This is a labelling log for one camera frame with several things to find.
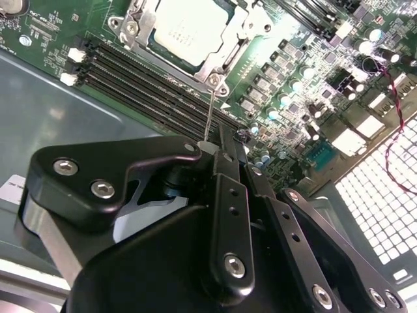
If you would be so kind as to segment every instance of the label sticker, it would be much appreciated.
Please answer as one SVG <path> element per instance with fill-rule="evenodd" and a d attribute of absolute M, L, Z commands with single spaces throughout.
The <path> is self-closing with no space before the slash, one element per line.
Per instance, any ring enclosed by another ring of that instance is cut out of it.
<path fill-rule="evenodd" d="M 19 205 L 22 198 L 23 188 L 25 186 L 26 178 L 13 175 L 0 188 L 0 199 L 12 202 Z"/>

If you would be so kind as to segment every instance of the white connector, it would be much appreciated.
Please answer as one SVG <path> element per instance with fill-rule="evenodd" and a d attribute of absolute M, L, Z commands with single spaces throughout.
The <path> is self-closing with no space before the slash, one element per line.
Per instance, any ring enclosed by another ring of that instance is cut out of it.
<path fill-rule="evenodd" d="M 65 85 L 72 87 L 76 84 L 78 77 L 74 74 L 62 73 L 59 78 Z"/>
<path fill-rule="evenodd" d="M 70 51 L 68 52 L 68 58 L 76 63 L 84 61 L 86 55 L 85 51 L 78 50 L 77 48 L 70 48 Z"/>

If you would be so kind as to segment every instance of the black dimm slot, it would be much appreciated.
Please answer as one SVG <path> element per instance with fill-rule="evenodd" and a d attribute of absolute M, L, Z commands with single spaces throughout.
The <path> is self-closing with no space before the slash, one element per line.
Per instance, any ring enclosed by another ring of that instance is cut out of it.
<path fill-rule="evenodd" d="M 166 128 L 172 130 L 173 132 L 176 132 L 177 134 L 183 134 L 184 129 L 186 129 L 181 123 L 172 121 L 171 119 L 167 119 L 167 117 L 164 114 L 160 112 L 156 112 L 155 110 L 149 108 L 144 103 L 137 101 L 135 99 L 132 99 L 128 95 L 122 94 L 120 91 L 113 88 L 108 83 L 101 82 L 100 80 L 97 80 L 96 78 L 89 78 L 89 81 L 86 83 L 86 85 L 96 89 L 97 91 L 100 91 L 101 93 L 103 93 L 109 98 L 112 98 L 113 100 L 116 100 L 118 102 L 120 101 L 123 102 L 129 108 L 132 108 L 135 111 L 138 111 L 140 114 L 148 118 L 151 118 L 153 121 L 156 121 L 160 123 L 161 125 L 164 125 Z M 188 133 L 188 137 L 195 141 L 199 141 L 199 136 L 194 134 L 193 132 Z"/>
<path fill-rule="evenodd" d="M 112 98 L 113 100 L 117 102 L 123 102 L 126 106 L 129 108 L 132 108 L 135 111 L 139 111 L 140 114 L 152 119 L 153 121 L 158 122 L 161 125 L 164 125 L 169 130 L 176 132 L 177 134 L 182 134 L 184 131 L 180 125 L 177 125 L 176 123 L 168 123 L 168 121 L 164 116 L 158 116 L 157 113 L 153 112 L 152 110 L 145 108 L 142 103 L 139 103 L 137 101 L 129 100 L 126 95 L 120 95 L 120 93 L 114 89 L 111 89 L 108 85 L 104 84 L 103 82 L 100 82 L 98 80 L 95 80 L 94 78 L 91 78 L 86 85 L 90 88 L 93 88 L 97 91 L 100 91 L 103 95 L 106 95 L 109 98 Z M 189 134 L 188 137 L 191 139 L 198 141 L 197 136 L 193 134 Z"/>
<path fill-rule="evenodd" d="M 139 92 L 143 90 L 153 97 L 159 98 L 164 102 L 168 102 L 170 105 L 172 105 L 173 110 L 177 109 L 179 113 L 185 113 L 184 117 L 187 118 L 189 122 L 196 123 L 199 127 L 205 127 L 206 121 L 203 113 L 200 113 L 192 107 L 189 107 L 187 104 L 178 100 L 178 98 L 176 98 L 171 93 L 161 93 L 161 89 L 146 83 L 144 78 L 142 78 L 140 75 L 137 75 L 135 72 L 122 67 L 120 64 L 118 64 L 118 62 L 101 56 L 95 60 L 93 66 L 100 66 L 106 69 L 109 73 L 116 75 L 118 78 L 122 78 L 130 85 L 132 85 L 132 87 L 135 87 Z"/>
<path fill-rule="evenodd" d="M 120 62 L 124 62 L 126 66 L 129 68 L 135 68 L 139 72 L 144 73 L 147 76 L 147 80 L 154 80 L 157 82 L 157 85 L 164 86 L 165 89 L 171 91 L 173 94 L 178 95 L 178 97 L 186 98 L 190 104 L 193 104 L 196 108 L 204 109 L 204 114 L 207 116 L 209 112 L 209 104 L 204 100 L 194 97 L 193 95 L 187 93 L 184 89 L 179 86 L 173 85 L 169 83 L 164 77 L 155 73 L 151 69 L 147 68 L 145 65 L 137 62 L 134 58 L 130 57 L 129 55 L 119 51 L 118 49 L 109 46 L 107 44 L 101 43 L 99 50 L 103 50 L 106 53 L 112 54 L 116 60 Z M 213 111 L 214 120 L 219 120 L 231 128 L 238 129 L 244 128 L 244 125 L 240 124 L 238 121 L 224 115 L 219 109 L 215 108 Z"/>
<path fill-rule="evenodd" d="M 89 73 L 88 77 L 93 77 L 96 78 L 98 80 L 101 81 L 110 81 L 110 79 L 113 78 L 112 83 L 114 85 L 116 85 L 118 88 L 117 90 L 119 90 L 121 93 L 125 94 L 125 95 L 130 95 L 131 98 L 133 98 L 134 100 L 137 100 L 138 102 L 142 101 L 142 102 L 148 102 L 148 103 L 152 103 L 154 104 L 154 110 L 155 111 L 159 111 L 161 113 L 163 113 L 167 118 L 171 118 L 174 119 L 174 121 L 176 121 L 178 124 L 183 124 L 181 123 L 183 116 L 176 112 L 173 111 L 168 104 L 164 104 L 162 101 L 160 100 L 156 100 L 154 98 L 152 98 L 149 95 L 146 95 L 145 93 L 143 93 L 142 91 L 140 91 L 140 93 L 136 93 L 136 88 L 132 85 L 130 85 L 127 82 L 124 82 L 123 80 L 121 80 L 118 77 L 113 76 L 111 73 L 109 72 L 104 72 L 104 71 L 97 71 L 96 68 L 92 69 Z M 196 135 L 200 135 L 201 139 L 203 138 L 203 133 L 200 130 L 200 128 L 196 128 L 190 124 L 184 125 L 184 128 L 190 132 L 193 132 Z"/>

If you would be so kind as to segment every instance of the cable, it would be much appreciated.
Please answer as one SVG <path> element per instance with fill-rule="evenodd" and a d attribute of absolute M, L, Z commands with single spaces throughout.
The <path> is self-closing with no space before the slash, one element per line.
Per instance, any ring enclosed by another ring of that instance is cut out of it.
<path fill-rule="evenodd" d="M 373 60 L 375 67 L 377 69 L 376 72 L 370 72 L 365 70 L 364 68 L 364 63 L 367 59 L 371 59 Z M 372 59 L 371 57 L 366 57 L 363 61 L 362 61 L 362 69 L 365 72 L 368 73 L 377 73 L 378 71 L 381 71 L 385 77 L 388 78 L 388 80 L 390 81 L 390 85 L 391 85 L 391 92 L 394 96 L 394 101 L 395 101 L 395 109 L 397 110 L 397 114 L 398 114 L 398 118 L 399 118 L 399 128 L 398 131 L 396 132 L 395 136 L 392 138 L 392 141 L 390 142 L 390 144 L 388 145 L 388 147 L 386 148 L 385 151 L 385 172 L 387 173 L 387 175 L 389 176 L 389 178 L 402 190 L 405 192 L 409 192 L 411 194 L 414 194 L 415 196 L 417 196 L 417 192 L 413 191 L 409 188 L 407 188 L 406 186 L 402 185 L 401 183 L 399 183 L 397 181 L 397 179 L 394 177 L 394 175 L 392 175 L 391 171 L 390 171 L 390 154 L 391 154 L 391 149 L 394 146 L 394 144 L 397 142 L 397 140 L 401 137 L 401 135 L 404 133 L 404 128 L 405 128 L 405 122 L 404 122 L 404 118 L 403 118 L 403 111 L 401 110 L 401 99 L 398 95 L 398 91 L 397 88 L 395 87 L 395 82 L 391 77 L 391 74 L 388 72 L 387 68 L 380 66 L 376 60 Z"/>

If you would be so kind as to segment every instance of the metal rod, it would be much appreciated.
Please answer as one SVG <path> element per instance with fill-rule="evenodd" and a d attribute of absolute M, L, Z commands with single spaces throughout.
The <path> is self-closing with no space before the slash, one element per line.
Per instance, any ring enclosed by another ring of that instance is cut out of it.
<path fill-rule="evenodd" d="M 211 121 L 213 119 L 213 109 L 214 109 L 214 100 L 215 99 L 216 99 L 216 97 L 214 96 L 214 90 L 213 90 L 211 92 L 210 107 L 208 108 L 207 124 L 206 124 L 206 129 L 204 131 L 204 141 L 205 142 L 207 140 L 209 140 L 210 126 L 211 126 Z"/>

